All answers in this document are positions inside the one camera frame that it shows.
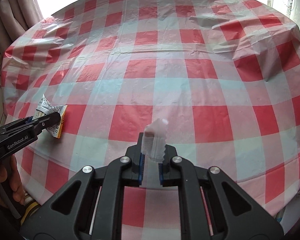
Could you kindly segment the person's left hand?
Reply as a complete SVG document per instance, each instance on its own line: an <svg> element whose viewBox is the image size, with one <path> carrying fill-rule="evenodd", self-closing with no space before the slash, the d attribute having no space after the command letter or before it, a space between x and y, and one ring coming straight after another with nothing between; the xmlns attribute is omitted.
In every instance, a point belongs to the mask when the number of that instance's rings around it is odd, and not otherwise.
<svg viewBox="0 0 300 240"><path fill-rule="evenodd" d="M19 204L23 205L25 201L25 192L17 168L17 160L14 155L10 156L8 167L11 169L10 176L8 176L5 166L0 164L0 183L3 183L8 179L9 185L12 189L13 199ZM0 197L0 205L3 207L7 207L1 197Z"/></svg>

